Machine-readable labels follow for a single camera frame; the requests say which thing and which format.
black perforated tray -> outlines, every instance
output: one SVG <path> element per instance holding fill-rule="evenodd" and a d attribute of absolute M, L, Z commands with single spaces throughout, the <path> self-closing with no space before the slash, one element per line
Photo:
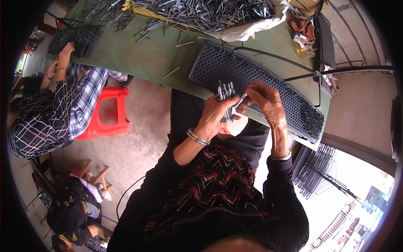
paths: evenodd
<path fill-rule="evenodd" d="M 58 31 L 49 44 L 48 53 L 58 54 L 69 42 L 74 42 L 72 55 L 89 57 L 97 39 L 102 34 L 100 25 L 86 25 Z"/>
<path fill-rule="evenodd" d="M 239 95 L 242 94 L 243 87 L 256 80 L 264 81 L 276 88 L 283 103 L 288 129 L 311 143 L 319 140 L 324 116 L 308 99 L 259 63 L 232 49 L 206 40 L 188 76 L 188 81 L 217 92 L 218 80 L 223 83 L 232 81 Z M 250 108 L 263 114 L 257 104 L 251 105 Z"/>

black jacket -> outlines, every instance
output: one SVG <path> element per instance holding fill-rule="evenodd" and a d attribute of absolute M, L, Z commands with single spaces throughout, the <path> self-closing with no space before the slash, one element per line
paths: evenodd
<path fill-rule="evenodd" d="M 178 183 L 180 167 L 169 148 L 155 168 L 146 173 L 141 188 L 134 191 L 120 217 L 108 251 L 201 251 L 210 244 L 233 236 L 247 236 L 273 251 L 298 251 L 308 240 L 309 225 L 305 211 L 296 197 L 291 181 L 292 161 L 267 159 L 269 174 L 263 185 L 266 211 L 274 218 L 267 224 L 215 212 L 181 230 L 184 235 L 161 239 L 159 244 L 144 242 L 142 231 L 168 190 Z"/>

concrete floor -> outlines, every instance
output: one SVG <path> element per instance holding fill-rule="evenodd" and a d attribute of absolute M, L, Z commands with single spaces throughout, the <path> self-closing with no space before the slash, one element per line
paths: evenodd
<path fill-rule="evenodd" d="M 49 42 L 50 37 L 46 38 L 27 59 L 23 76 L 46 71 L 50 64 L 50 61 L 46 59 Z M 118 85 L 119 83 L 115 79 L 108 78 L 108 86 Z M 102 222 L 111 230 L 114 229 L 117 222 L 116 206 L 120 197 L 130 185 L 155 166 L 166 148 L 167 134 L 170 131 L 171 88 L 134 78 L 128 89 L 130 96 L 125 99 L 126 118 L 131 122 L 128 133 L 92 140 L 75 140 L 70 146 L 51 153 L 53 163 L 60 171 L 77 165 L 82 166 L 88 159 L 93 161 L 89 170 L 94 175 L 105 166 L 111 167 L 105 179 L 107 183 L 114 185 L 110 191 L 112 201 L 102 203 L 104 217 Z M 116 100 L 107 99 L 101 103 L 100 117 L 106 125 L 116 121 Z M 243 117 L 240 122 L 229 125 L 231 133 L 238 134 L 246 122 L 247 118 Z M 296 142 L 290 139 L 291 149 L 295 145 Z M 270 150 L 271 137 L 267 140 L 256 174 L 255 187 L 260 191 L 262 191 L 263 182 L 268 173 L 266 159 Z M 28 163 L 27 160 L 10 155 L 10 161 L 21 200 L 24 205 L 27 205 L 36 196 L 35 185 L 31 177 L 32 170 L 29 165 L 23 166 Z M 126 193 L 120 204 L 119 214 L 123 212 L 130 194 L 138 189 L 141 183 L 142 181 Z M 38 210 L 40 204 L 41 202 L 38 200 L 34 207 L 30 206 L 27 215 L 38 234 L 44 237 L 49 228 L 46 222 L 40 224 L 40 220 L 46 214 L 44 207 Z M 44 241 L 49 245 L 49 237 Z"/>

chair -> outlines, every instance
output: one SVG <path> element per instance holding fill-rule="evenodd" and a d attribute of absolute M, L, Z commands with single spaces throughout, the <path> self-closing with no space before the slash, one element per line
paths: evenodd
<path fill-rule="evenodd" d="M 66 171 L 66 176 L 70 176 L 70 173 L 72 173 L 72 174 L 74 174 L 74 175 L 76 175 L 76 176 L 78 176 L 80 178 L 83 178 L 84 175 L 87 173 L 88 168 L 91 165 L 91 163 L 92 163 L 92 160 L 89 159 L 87 161 L 87 163 L 83 167 L 74 167 L 74 168 L 71 168 L 71 169 L 67 170 Z M 90 184 L 93 184 L 93 185 L 96 185 L 99 182 L 99 180 L 102 180 L 103 188 L 101 189 L 101 192 L 102 192 L 103 195 L 105 195 L 105 192 L 110 191 L 113 188 L 113 185 L 110 185 L 110 184 L 107 185 L 106 184 L 105 178 L 104 178 L 105 174 L 107 174 L 109 172 L 109 170 L 110 170 L 110 167 L 106 166 L 95 177 L 91 177 L 91 178 L 90 177 L 85 177 L 84 180 L 86 180 L 87 182 L 89 182 Z"/>
<path fill-rule="evenodd" d="M 108 137 L 126 133 L 130 129 L 130 122 L 125 117 L 125 97 L 129 91 L 125 87 L 104 87 L 98 98 L 94 113 L 87 129 L 76 138 L 76 140 L 86 140 L 97 137 Z M 100 104 L 103 99 L 116 98 L 118 103 L 118 123 L 104 125 L 99 115 Z"/>

pile of metal pieces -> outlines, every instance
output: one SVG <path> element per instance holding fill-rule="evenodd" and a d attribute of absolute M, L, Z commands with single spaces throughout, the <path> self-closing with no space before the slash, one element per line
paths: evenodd
<path fill-rule="evenodd" d="M 222 84 L 221 80 L 218 81 L 218 96 L 216 97 L 216 102 L 222 102 L 235 95 L 234 84 L 232 81 L 229 84 Z M 235 114 L 235 106 L 230 107 L 225 111 L 224 117 L 221 119 L 222 123 L 233 122 Z"/>
<path fill-rule="evenodd" d="M 125 0 L 87 0 L 81 13 L 74 19 L 104 27 L 114 23 L 116 24 L 116 31 L 124 31 L 135 17 L 131 10 L 122 11 L 124 2 Z"/>
<path fill-rule="evenodd" d="M 132 3 L 207 33 L 274 16 L 271 0 L 132 0 Z"/>

